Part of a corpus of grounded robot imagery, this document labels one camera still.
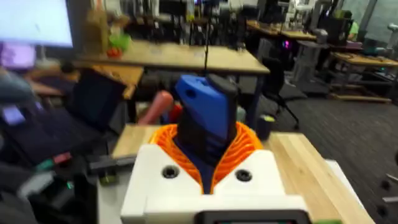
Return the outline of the white orange right gripper left finger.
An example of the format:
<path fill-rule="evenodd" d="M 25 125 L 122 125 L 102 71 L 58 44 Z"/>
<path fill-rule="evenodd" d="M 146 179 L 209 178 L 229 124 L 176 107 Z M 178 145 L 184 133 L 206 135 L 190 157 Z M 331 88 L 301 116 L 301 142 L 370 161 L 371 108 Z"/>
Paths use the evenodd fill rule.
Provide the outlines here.
<path fill-rule="evenodd" d="M 192 218 L 204 210 L 198 169 L 174 143 L 177 126 L 157 129 L 137 154 L 122 218 Z"/>

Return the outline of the white orange right gripper right finger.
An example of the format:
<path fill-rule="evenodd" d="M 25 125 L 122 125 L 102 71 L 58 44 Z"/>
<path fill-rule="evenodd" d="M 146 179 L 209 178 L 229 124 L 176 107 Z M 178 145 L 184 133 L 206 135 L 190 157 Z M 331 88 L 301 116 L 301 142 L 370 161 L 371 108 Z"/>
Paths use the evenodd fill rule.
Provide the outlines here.
<path fill-rule="evenodd" d="M 237 122 L 236 137 L 216 166 L 211 182 L 215 195 L 285 195 L 273 152 L 255 132 Z"/>

